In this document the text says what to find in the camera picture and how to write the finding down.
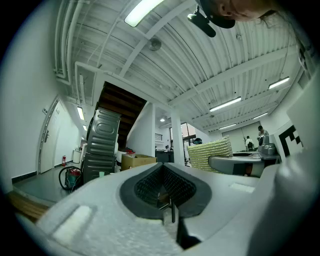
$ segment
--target black and white sign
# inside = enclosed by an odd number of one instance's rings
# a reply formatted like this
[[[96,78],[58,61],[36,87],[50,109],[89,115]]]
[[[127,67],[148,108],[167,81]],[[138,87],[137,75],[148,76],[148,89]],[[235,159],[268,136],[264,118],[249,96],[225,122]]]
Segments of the black and white sign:
[[[285,157],[294,155],[300,152],[303,148],[303,144],[300,140],[296,128],[292,125],[279,135],[279,139],[283,148]]]

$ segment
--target wooden stair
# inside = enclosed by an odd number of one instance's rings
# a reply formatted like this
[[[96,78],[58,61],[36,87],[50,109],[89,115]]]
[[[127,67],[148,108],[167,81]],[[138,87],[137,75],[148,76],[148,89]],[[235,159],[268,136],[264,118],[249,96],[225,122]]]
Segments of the wooden stair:
[[[27,217],[32,222],[40,219],[49,209],[48,206],[31,201],[15,191],[9,192],[6,197],[17,213]]]
[[[98,106],[121,114],[118,130],[119,149],[126,147],[127,136],[137,120],[146,100],[122,88],[105,82],[98,101]]]

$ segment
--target cardboard box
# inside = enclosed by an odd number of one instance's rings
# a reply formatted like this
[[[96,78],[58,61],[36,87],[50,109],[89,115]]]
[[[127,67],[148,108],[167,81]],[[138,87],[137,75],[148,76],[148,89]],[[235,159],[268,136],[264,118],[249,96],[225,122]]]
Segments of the cardboard box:
[[[144,154],[136,154],[136,158],[132,158],[127,155],[122,155],[121,158],[121,170],[128,170],[138,166],[145,166],[149,164],[153,164],[157,162],[156,157],[144,155]]]

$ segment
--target black filter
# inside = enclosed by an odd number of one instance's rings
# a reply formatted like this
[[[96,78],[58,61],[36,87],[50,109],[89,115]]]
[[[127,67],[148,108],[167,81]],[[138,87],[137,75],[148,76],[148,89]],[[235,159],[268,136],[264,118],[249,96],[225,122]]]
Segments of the black filter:
[[[160,162],[127,179],[120,188],[120,198],[137,217],[162,220],[162,211],[157,208],[162,186],[179,209],[180,218],[199,215],[212,197],[207,183],[168,163]]]

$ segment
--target red object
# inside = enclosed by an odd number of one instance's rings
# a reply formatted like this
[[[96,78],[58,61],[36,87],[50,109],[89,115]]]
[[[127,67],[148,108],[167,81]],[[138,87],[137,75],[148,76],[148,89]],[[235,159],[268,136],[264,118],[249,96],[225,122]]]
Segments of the red object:
[[[62,166],[66,166],[66,162],[67,162],[67,157],[64,155],[62,157]]]

